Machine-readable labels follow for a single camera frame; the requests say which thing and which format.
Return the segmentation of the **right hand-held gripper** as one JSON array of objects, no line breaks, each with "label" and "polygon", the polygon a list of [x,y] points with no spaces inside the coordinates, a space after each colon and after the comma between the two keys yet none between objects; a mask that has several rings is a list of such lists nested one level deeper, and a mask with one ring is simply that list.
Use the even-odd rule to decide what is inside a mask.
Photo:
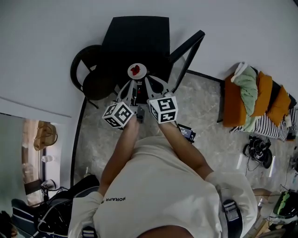
[{"label": "right hand-held gripper", "polygon": [[169,92],[168,83],[164,80],[149,75],[144,79],[149,112],[158,124],[176,121],[178,105],[176,97]]}]

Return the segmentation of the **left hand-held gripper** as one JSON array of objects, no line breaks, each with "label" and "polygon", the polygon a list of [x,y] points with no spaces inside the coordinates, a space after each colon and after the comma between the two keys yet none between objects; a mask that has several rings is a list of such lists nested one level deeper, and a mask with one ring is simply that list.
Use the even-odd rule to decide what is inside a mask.
[{"label": "left hand-held gripper", "polygon": [[137,82],[130,80],[120,90],[116,101],[107,107],[102,118],[112,127],[123,129],[133,115],[139,123],[144,122],[145,111],[135,103]]}]

